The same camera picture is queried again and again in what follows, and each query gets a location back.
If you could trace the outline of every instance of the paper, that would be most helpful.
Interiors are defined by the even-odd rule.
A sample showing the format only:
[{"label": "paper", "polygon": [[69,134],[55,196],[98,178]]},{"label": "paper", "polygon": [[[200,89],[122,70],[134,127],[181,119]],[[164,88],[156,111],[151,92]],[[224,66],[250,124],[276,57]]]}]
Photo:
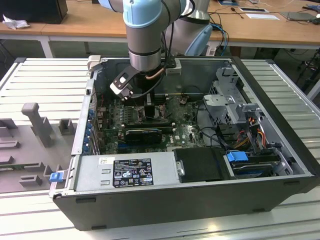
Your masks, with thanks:
[{"label": "paper", "polygon": [[256,13],[246,13],[246,15],[251,19],[268,19],[268,20],[280,20],[274,15],[269,14],[256,14]]},{"label": "paper", "polygon": [[10,29],[16,30],[16,29],[20,29],[20,28],[30,27],[30,25],[25,20],[13,20],[13,19],[6,17],[5,15],[2,15],[2,16],[4,19],[4,21],[2,21],[2,23]]}]

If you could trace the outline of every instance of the workbench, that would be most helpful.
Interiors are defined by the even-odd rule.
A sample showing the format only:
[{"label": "workbench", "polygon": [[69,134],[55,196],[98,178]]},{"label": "workbench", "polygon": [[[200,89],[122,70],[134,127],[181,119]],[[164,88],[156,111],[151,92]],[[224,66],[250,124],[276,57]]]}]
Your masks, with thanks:
[{"label": "workbench", "polygon": [[[268,63],[264,60],[243,60],[243,63],[319,161],[319,109],[274,63]],[[68,101],[80,102],[77,99],[63,98],[63,95],[72,95],[73,98],[83,96],[85,85],[80,83],[90,79],[86,68],[87,59],[85,58],[27,58],[24,62],[14,63],[1,81],[0,96],[3,106],[1,115],[12,117],[17,125],[21,125],[26,123],[19,121],[26,120],[22,119],[21,112],[12,115],[14,109],[8,108],[10,103],[22,104],[23,99],[33,98],[39,102],[40,107],[44,108],[50,99],[48,95],[52,97],[60,95],[57,99],[60,99],[65,105],[68,105],[65,103]],[[14,91],[22,87],[23,82],[28,82],[29,88],[23,91]],[[78,86],[71,87],[70,83],[72,82],[77,83]],[[37,94],[33,94],[32,97],[28,94],[36,91]],[[249,90],[245,88],[244,91],[254,102],[255,99],[250,95]],[[74,123],[77,123],[80,114],[79,110],[76,110],[77,108],[65,109],[63,116],[71,118]],[[40,115],[47,116],[48,112],[41,111]],[[48,116],[48,120],[52,124],[61,118],[61,116],[56,118],[55,115]],[[65,239],[81,240],[163,238],[176,240],[182,237],[183,239],[319,239],[319,187],[308,193],[296,194],[288,198],[270,212],[88,232],[75,229],[70,220],[52,202],[48,193],[48,190],[39,190],[0,194],[0,237],[6,240],[57,239],[61,236]],[[148,214],[148,210],[146,209],[143,214]]]},{"label": "workbench", "polygon": [[[288,0],[265,0],[258,4],[270,12],[297,12],[309,1],[295,0],[284,8]],[[250,7],[251,3],[239,1],[240,6]],[[51,41],[71,42],[111,42],[126,43],[126,26],[120,13],[112,12],[99,4],[90,1],[67,0],[68,12],[61,24],[30,23],[26,29],[12,30],[4,24],[0,25],[0,39],[36,40],[41,43],[46,58],[54,57],[50,48]],[[242,14],[234,14],[230,7],[221,6],[217,1],[211,1],[209,12],[222,13],[223,28],[229,33],[229,46],[287,48],[287,49],[318,49],[320,46],[319,26],[309,23],[302,25],[294,21],[286,22],[279,13],[272,13],[280,20],[250,19]],[[219,23],[217,14],[212,15]],[[210,45],[217,46],[222,36],[219,31],[211,34]]]}]

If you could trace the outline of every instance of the black plastic cover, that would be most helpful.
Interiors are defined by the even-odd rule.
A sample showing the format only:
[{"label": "black plastic cover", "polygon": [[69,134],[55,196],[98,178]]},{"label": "black plastic cover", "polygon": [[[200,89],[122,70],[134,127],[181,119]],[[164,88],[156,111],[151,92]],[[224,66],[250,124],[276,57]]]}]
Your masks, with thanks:
[{"label": "black plastic cover", "polygon": [[185,175],[179,177],[181,183],[230,179],[222,148],[178,148],[173,152],[175,160],[183,165]]}]

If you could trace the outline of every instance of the power supply label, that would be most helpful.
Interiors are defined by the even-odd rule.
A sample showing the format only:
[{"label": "power supply label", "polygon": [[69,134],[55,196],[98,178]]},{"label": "power supply label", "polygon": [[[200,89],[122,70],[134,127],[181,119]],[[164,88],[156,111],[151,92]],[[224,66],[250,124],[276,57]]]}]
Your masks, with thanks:
[{"label": "power supply label", "polygon": [[149,186],[154,184],[151,159],[115,160],[113,162],[115,188]]}]

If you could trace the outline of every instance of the blue drive latch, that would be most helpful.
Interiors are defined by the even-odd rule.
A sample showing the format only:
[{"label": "blue drive latch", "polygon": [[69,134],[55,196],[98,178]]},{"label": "blue drive latch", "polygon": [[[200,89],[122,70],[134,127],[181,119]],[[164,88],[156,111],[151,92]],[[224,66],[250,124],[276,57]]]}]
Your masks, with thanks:
[{"label": "blue drive latch", "polygon": [[229,162],[249,161],[247,154],[244,151],[231,151],[226,155],[226,157],[228,158]]}]

